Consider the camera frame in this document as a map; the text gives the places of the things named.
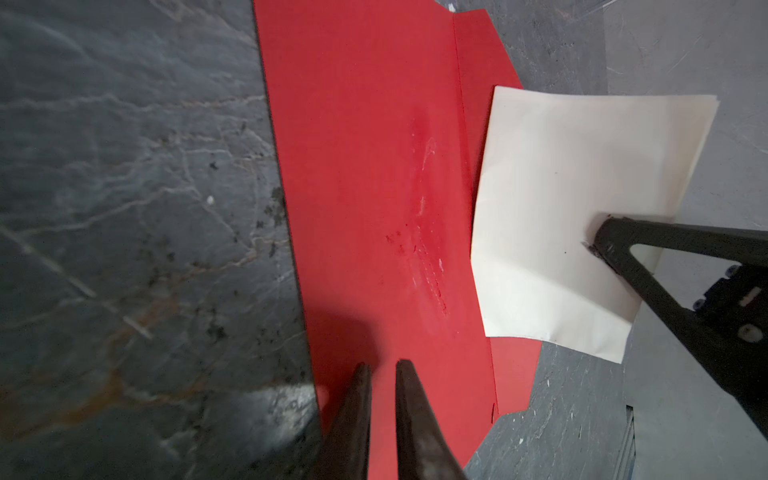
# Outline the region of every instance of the black metal bracket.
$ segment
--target black metal bracket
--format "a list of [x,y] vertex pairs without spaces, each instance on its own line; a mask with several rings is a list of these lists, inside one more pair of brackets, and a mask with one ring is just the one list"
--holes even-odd
[[[680,304],[632,255],[635,244],[742,263],[697,302]],[[768,232],[609,218],[592,249],[622,276],[768,438]]]

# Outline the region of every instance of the red folder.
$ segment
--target red folder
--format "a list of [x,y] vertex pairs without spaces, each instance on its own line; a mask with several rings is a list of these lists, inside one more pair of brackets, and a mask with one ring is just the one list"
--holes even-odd
[[396,478],[395,364],[411,359],[465,465],[526,409],[541,343],[488,339],[469,252],[497,84],[485,11],[433,0],[255,0],[277,155],[327,427],[373,369],[370,478]]

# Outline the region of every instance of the cream paper sheet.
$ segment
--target cream paper sheet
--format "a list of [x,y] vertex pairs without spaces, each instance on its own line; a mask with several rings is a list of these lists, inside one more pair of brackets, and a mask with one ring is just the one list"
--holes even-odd
[[717,105],[496,87],[472,234],[485,334],[621,362],[641,300],[586,246],[607,214],[674,217]]

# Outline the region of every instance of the bolt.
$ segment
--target bolt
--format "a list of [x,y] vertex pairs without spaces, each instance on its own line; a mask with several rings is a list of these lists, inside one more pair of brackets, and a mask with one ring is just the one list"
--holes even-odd
[[726,278],[731,278],[732,276],[736,275],[736,272],[739,270],[738,265],[731,265],[728,267],[728,270],[725,271]]
[[758,343],[763,339],[763,331],[752,323],[744,323],[737,333],[740,339],[749,343]]

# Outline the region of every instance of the stone floor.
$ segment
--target stone floor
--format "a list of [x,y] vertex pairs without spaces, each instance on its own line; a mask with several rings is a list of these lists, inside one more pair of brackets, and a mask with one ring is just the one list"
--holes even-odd
[[[596,5],[453,2],[526,88],[574,94],[607,93]],[[0,125],[0,478],[302,478],[320,434],[250,2],[8,0]],[[468,475],[610,478],[622,381],[545,345]]]

